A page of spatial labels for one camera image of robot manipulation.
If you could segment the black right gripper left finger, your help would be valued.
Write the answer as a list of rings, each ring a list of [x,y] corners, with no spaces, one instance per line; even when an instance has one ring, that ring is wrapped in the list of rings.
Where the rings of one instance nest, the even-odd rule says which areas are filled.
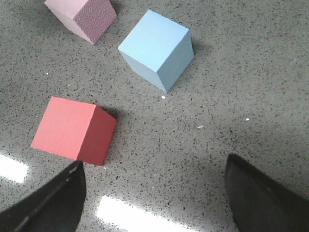
[[[82,161],[74,161],[52,180],[0,214],[2,232],[74,232],[86,197]]]

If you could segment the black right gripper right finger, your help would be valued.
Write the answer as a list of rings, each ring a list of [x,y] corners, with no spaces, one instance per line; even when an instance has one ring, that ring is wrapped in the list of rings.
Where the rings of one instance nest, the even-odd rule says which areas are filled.
[[[225,189],[241,232],[307,232],[309,202],[236,154],[225,168]]]

